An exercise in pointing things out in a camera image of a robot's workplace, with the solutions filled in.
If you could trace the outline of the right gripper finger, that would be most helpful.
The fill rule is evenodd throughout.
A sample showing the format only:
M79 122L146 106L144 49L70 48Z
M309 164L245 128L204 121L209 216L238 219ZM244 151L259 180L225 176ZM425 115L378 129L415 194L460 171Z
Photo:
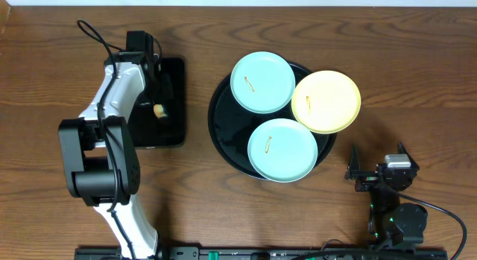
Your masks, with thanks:
M346 180L355 180L361 175L361 168L358 160L358 152L355 145L351 147L350 161L345 173Z
M410 153L406 150L404 144L402 142L397 143L397 152L399 155L405 155L407 160L405 161L405 166L408 168L419 169L420 166L416 163L416 161L412 158Z

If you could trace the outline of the yellow green sponge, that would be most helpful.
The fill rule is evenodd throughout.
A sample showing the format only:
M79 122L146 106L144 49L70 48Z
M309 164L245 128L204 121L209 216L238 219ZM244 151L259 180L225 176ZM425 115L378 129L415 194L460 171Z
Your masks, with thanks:
M162 104L154 104L153 106L154 115L158 118L166 118L168 116L165 107Z

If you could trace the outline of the mint plate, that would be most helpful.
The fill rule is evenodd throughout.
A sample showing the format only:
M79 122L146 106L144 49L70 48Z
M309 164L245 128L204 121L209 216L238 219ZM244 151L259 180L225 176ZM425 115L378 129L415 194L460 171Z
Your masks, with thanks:
M281 56L257 51L242 57L230 76L235 100L246 110L267 114L282 109L294 93L296 80L289 63Z
M318 159L318 144L312 133L297 121L275 118L260 124L247 143L254 170L277 183L304 178Z

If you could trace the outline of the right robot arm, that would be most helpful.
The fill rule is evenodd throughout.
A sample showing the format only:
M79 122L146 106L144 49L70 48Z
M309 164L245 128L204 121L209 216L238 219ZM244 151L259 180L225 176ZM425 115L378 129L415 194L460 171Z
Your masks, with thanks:
M370 194L368 231L376 240L372 250L412 251L423 243L428 213L418 204L401 203L401 191L407 189L417 176L419 165L401 142L397 152L385 156L375 171L360 168L356 146L352 146L345 178L354 180L355 190Z

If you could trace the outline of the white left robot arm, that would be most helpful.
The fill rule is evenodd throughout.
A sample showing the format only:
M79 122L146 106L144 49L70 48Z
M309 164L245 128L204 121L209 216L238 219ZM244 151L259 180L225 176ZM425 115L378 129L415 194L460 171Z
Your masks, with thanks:
M159 259L159 234L137 194L139 159L128 122L139 98L155 84L159 55L119 52L104 65L104 79L89 106L60 122L58 135L73 197L91 206L120 243L121 259Z

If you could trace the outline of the black rectangular tray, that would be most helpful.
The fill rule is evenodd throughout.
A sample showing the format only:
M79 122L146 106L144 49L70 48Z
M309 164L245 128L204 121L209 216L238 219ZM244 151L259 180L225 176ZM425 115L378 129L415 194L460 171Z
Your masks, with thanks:
M180 146L186 135L186 66L180 57L162 60L159 69L160 92L155 100L136 100L129 131L137 148ZM168 114L158 119L154 104L162 104Z

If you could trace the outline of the black round tray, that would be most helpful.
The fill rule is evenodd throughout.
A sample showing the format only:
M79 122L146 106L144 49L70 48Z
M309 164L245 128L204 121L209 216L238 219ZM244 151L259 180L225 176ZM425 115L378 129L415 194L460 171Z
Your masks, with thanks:
M233 97L230 88L230 75L227 75L218 85L209 105L209 134L217 151L231 166L251 177L268 180L255 171L251 165L247 155L247 143L253 131L260 124L275 118L296 121L291 104L267 114L248 111ZM335 133L311 133L318 144L318 159L314 166L316 167L331 151L337 135Z

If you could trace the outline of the yellow plate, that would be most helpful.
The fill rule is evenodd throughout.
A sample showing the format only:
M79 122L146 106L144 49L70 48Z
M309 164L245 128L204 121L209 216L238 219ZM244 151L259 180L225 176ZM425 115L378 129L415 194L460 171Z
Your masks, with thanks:
M296 86L291 99L294 118L314 133L337 133L350 126L361 108L355 82L332 70L311 73Z

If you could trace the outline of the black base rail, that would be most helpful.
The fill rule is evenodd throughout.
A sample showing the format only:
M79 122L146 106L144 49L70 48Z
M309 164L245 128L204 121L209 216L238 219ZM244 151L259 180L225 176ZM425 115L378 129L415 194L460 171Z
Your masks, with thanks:
M350 255L349 251L357 248L326 248L321 250L255 250L255 249L221 249L221 248L198 248L198 247L170 247L157 256L148 256L136 259L169 259L169 260L291 260L291 259L448 259L445 251L439 250L415 250L394 253L404 253L404 256L373 256ZM121 254L121 248L77 248L74 260L101 260L101 259L129 259Z

